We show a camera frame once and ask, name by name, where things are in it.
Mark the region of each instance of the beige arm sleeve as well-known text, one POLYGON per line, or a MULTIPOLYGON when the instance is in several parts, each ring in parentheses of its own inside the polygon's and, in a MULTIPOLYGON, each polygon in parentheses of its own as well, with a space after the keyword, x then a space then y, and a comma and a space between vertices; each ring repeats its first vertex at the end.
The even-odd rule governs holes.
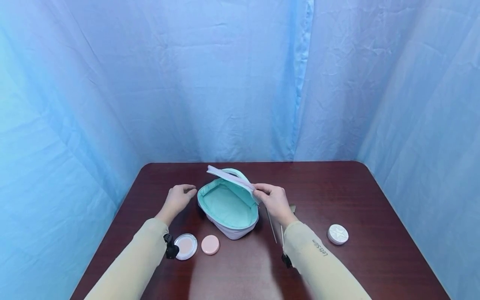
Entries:
POLYGON ((284 239, 283 251, 312 287, 317 299, 370 299, 350 271, 307 225, 293 222, 285 229, 284 239))
POLYGON ((147 220, 85 299, 140 299, 165 254, 163 236, 167 233, 168 227, 162 221, 147 220))

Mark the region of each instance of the white container lid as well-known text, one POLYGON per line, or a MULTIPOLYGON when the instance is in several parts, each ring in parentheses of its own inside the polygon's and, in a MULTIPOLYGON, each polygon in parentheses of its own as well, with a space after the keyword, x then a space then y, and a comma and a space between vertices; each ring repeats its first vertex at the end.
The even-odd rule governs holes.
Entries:
POLYGON ((333 244, 340 246, 348 240, 348 232, 342 225, 333 224, 328 229, 327 237, 333 244))
POLYGON ((177 245, 180 249, 177 254, 178 260, 187 260, 197 252, 197 239, 190 233, 182 234, 175 240, 175 242, 173 242, 173 244, 177 245))

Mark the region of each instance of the cosmetic bag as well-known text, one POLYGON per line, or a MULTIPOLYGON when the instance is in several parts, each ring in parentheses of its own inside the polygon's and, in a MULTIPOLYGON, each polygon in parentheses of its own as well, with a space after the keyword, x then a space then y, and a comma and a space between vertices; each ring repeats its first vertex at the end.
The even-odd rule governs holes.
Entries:
POLYGON ((232 168, 219 170, 208 166, 207 173, 219 178, 198 191, 198 205, 221 232, 231 240, 238 240, 258 222, 255 188, 245 175, 232 168))

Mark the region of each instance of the wooden table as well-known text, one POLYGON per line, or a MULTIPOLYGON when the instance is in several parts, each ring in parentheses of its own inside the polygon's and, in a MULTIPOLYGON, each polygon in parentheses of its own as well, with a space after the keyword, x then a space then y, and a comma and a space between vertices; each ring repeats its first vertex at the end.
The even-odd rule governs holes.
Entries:
MULTIPOLYGON (((297 217, 360 281, 373 299, 448 299, 368 169, 357 162, 214 163, 236 168, 251 182, 282 186, 297 217), (326 237, 339 223, 350 239, 335 246, 326 237)), ((198 188, 215 179, 207 164, 149 164, 138 174, 72 299, 83 299, 144 221, 155 216, 168 190, 189 183, 198 188)), ((255 229, 240 240, 227 239, 199 209, 196 197, 170 226, 177 237, 199 242, 215 234, 220 250, 199 249, 187 261, 163 259, 142 299, 310 299, 295 269, 280 260, 265 208, 255 229)))

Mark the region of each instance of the wrinkled fabric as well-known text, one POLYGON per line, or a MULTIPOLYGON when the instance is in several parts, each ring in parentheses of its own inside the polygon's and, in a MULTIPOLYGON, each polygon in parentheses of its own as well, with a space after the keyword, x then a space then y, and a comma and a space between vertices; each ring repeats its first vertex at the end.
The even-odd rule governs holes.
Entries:
POLYGON ((313 1, 1 1, 0 294, 67 299, 149 162, 292 159, 313 1))
POLYGON ((146 163, 334 159, 369 167, 453 299, 480 294, 477 1, 1 7, 6 299, 68 298, 146 163))
POLYGON ((432 1, 391 74, 364 162, 452 299, 480 295, 480 4, 432 1))

